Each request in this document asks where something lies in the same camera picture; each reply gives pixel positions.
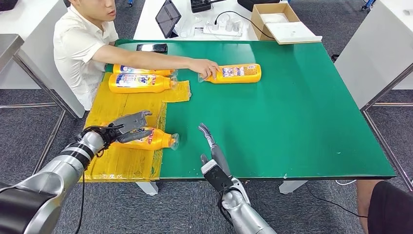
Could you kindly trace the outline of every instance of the power strip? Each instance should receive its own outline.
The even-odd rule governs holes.
[[[220,22],[219,24],[207,22],[204,26],[203,33],[219,36],[241,37],[243,35],[243,25],[240,22]]]

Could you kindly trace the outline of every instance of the green table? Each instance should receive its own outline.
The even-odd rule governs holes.
[[[165,149],[161,179],[201,179],[200,154],[209,154],[197,129],[207,125],[234,176],[267,179],[391,178],[394,171],[321,43],[165,41],[170,55],[219,65],[258,63],[253,84],[198,83],[189,70],[191,100],[170,103],[166,132],[179,133]],[[135,50],[135,43],[118,46]]]

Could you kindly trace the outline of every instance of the white desk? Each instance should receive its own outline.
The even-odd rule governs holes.
[[[165,0],[147,0],[142,9],[142,14],[136,28],[135,40],[165,40],[161,29],[156,23],[155,17],[164,4]],[[215,21],[219,13],[223,11],[235,11],[242,16],[250,19],[251,12],[243,8],[237,3],[237,0],[225,0],[222,2],[213,3],[213,9],[199,13],[192,13],[189,0],[172,0],[182,17],[176,25],[178,34],[185,36],[182,32],[187,32],[187,37],[173,38],[175,40],[257,40],[257,36],[252,30],[252,25],[249,21],[239,17],[237,14],[228,13],[232,19],[241,19],[244,24],[243,35],[241,37],[229,36],[214,36],[201,33],[199,29],[195,29],[193,36],[190,35],[190,29],[193,27],[204,27],[207,20]],[[201,16],[201,22],[195,23],[195,16]]]
[[[0,13],[0,34],[18,34],[24,40],[25,64],[82,117],[85,110],[60,76],[53,58],[55,23],[66,12],[62,0],[19,0],[13,10]],[[0,72],[0,89],[38,88],[14,61]]]
[[[335,62],[357,106],[362,108],[413,63],[411,0],[378,0]],[[395,89],[413,89],[410,74]]]

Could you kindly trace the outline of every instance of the cardboard box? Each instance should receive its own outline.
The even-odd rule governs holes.
[[[297,17],[288,3],[255,4],[251,21],[258,40],[276,40],[278,44],[320,42]]]
[[[293,11],[293,8],[288,3],[269,3],[269,4],[255,4],[252,9],[251,21],[261,29],[265,34],[272,36],[268,27],[264,24],[261,14],[271,14],[271,13],[284,13],[288,22],[299,22],[300,19]],[[258,40],[274,40],[262,32],[260,32],[256,27],[254,27],[255,35],[257,35]]]

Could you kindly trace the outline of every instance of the white paper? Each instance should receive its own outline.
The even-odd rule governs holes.
[[[314,35],[302,22],[267,23],[272,35],[279,43],[321,41],[321,36]]]
[[[284,13],[260,14],[264,23],[286,23],[289,22]]]

